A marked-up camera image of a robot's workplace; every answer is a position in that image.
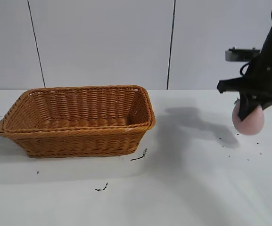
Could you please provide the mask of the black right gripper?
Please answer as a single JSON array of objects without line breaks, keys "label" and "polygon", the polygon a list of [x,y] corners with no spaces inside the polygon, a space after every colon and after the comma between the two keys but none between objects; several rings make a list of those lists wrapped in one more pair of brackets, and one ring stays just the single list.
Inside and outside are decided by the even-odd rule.
[{"label": "black right gripper", "polygon": [[239,92],[238,116],[244,121],[258,106],[262,110],[272,106],[272,62],[264,62],[260,57],[230,56],[228,61],[245,62],[240,69],[240,77],[220,80],[217,90]]}]

